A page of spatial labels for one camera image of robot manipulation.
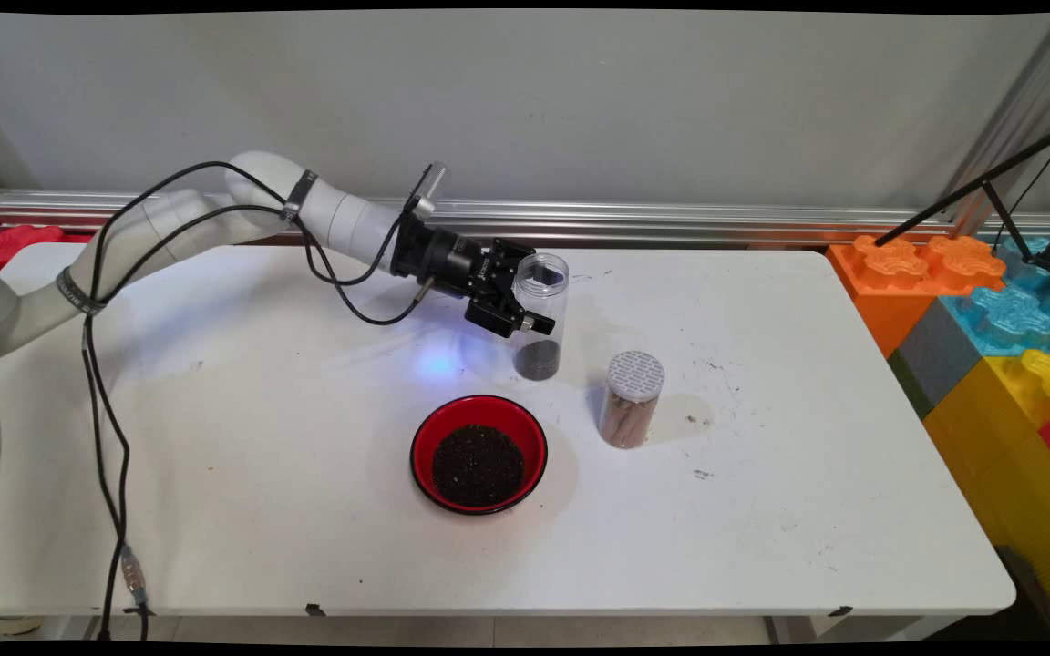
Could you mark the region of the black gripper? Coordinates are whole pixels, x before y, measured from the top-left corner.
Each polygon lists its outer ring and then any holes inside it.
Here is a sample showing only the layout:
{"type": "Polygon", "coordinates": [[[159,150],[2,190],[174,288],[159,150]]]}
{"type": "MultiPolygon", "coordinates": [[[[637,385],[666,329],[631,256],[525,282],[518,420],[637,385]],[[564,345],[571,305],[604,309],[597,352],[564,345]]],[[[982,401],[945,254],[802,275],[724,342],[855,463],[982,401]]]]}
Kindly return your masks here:
{"type": "Polygon", "coordinates": [[[495,238],[492,248],[442,228],[429,228],[406,216],[396,232],[390,271],[453,298],[468,299],[464,320],[509,339],[514,332],[551,335],[553,317],[525,310],[513,287],[517,270],[534,248],[495,238]]]}

